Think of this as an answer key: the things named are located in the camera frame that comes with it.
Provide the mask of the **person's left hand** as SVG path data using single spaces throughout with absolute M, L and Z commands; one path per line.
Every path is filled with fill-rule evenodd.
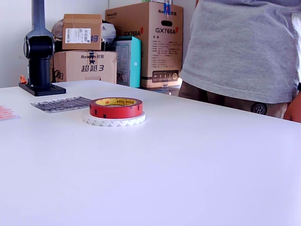
M 284 119 L 301 123 L 301 93 L 288 105 L 284 114 Z

